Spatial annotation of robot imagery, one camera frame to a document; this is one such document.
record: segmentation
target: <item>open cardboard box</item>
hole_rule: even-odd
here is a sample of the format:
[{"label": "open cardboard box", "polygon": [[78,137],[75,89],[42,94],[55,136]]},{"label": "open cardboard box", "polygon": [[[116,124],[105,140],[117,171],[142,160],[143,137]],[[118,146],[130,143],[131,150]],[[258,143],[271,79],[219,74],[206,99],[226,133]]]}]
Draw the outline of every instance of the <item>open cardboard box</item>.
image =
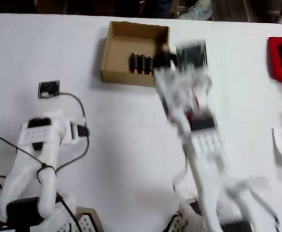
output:
[{"label": "open cardboard box", "polygon": [[133,52],[154,57],[164,43],[169,44],[169,27],[111,22],[102,60],[102,81],[154,87],[153,76],[130,72],[129,58]]}]

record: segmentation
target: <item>person's foot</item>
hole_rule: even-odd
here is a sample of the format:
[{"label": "person's foot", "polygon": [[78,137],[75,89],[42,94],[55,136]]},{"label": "person's foot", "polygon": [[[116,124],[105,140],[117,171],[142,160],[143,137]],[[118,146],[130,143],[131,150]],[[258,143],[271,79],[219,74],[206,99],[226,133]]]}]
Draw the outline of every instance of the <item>person's foot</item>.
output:
[{"label": "person's foot", "polygon": [[213,14],[213,5],[211,0],[198,0],[190,7],[188,11],[181,15],[179,19],[188,20],[208,20]]}]

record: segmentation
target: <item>white robotic arm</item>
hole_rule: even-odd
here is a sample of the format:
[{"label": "white robotic arm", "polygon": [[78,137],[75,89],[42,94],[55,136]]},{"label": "white robotic arm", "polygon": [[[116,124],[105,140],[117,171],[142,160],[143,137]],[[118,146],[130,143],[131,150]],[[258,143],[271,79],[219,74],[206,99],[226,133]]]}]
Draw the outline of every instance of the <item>white robotic arm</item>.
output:
[{"label": "white robotic arm", "polygon": [[[17,144],[21,149],[17,150],[14,166],[0,194],[1,220],[6,222],[12,231],[17,231],[20,226],[28,226],[30,231],[56,232],[69,221],[69,214],[59,202],[60,197],[57,194],[58,149],[61,145],[77,143],[79,134],[88,135],[87,128],[64,118],[61,112],[34,118],[22,125]],[[39,200],[17,200],[29,181],[36,177],[42,187]],[[64,195],[63,199],[75,213],[74,198]],[[28,224],[22,223],[27,220],[27,214],[31,213],[34,214],[29,216],[32,221]]]},{"label": "white robotic arm", "polygon": [[[197,200],[205,222],[203,230],[198,232],[235,231],[229,230],[235,220],[232,213],[229,219],[217,213],[219,195],[222,191],[226,192],[238,206],[241,213],[238,220],[247,221],[251,225],[243,231],[279,231],[274,211],[251,186],[245,181],[230,181],[219,171],[216,160],[223,154],[216,123],[207,106],[207,95],[211,86],[207,71],[192,68],[183,74],[170,68],[157,68],[154,69],[154,76],[166,115],[178,128],[183,150],[197,186]],[[193,211],[190,206],[180,207],[179,211],[181,209]],[[196,221],[191,215],[196,213],[188,213],[185,210],[181,212],[181,215],[188,215],[187,223],[182,227],[183,231],[194,231]],[[234,228],[235,226],[239,226],[238,221],[234,223]]]}]

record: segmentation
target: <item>red cloth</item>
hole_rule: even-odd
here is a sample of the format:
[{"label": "red cloth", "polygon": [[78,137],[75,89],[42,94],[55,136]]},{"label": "red cloth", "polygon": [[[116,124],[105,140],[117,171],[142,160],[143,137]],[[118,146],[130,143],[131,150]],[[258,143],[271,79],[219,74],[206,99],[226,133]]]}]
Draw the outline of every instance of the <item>red cloth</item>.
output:
[{"label": "red cloth", "polygon": [[279,47],[282,44],[282,37],[269,37],[268,46],[271,57],[271,65],[274,78],[282,82],[282,59],[279,52]]}]

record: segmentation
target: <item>battery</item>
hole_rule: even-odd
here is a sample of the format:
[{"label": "battery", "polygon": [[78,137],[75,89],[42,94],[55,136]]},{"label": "battery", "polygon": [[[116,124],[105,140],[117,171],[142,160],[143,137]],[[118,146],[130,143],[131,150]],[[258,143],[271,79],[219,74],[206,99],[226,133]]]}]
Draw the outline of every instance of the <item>battery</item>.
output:
[{"label": "battery", "polygon": [[146,74],[153,75],[153,57],[148,57],[146,59]]},{"label": "battery", "polygon": [[146,61],[145,55],[139,56],[139,73],[140,74],[145,74],[145,61]]},{"label": "battery", "polygon": [[132,53],[129,59],[129,69],[132,73],[138,73],[138,59],[139,56],[137,53]]}]

